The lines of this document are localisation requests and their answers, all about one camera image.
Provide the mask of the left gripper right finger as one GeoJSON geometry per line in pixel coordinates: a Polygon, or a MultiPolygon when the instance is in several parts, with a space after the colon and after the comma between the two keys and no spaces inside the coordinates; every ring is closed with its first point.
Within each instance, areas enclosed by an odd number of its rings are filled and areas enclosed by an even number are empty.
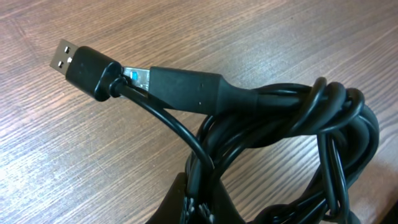
{"type": "Polygon", "coordinates": [[[201,204],[201,215],[206,223],[211,224],[245,224],[238,213],[222,181],[211,190],[201,204]]]}

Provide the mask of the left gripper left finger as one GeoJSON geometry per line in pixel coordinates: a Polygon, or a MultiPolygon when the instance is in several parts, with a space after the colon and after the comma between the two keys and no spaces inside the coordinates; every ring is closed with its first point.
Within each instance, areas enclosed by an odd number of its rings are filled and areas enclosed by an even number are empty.
{"type": "Polygon", "coordinates": [[[179,173],[163,201],[146,224],[184,224],[187,219],[187,175],[179,173]]]}

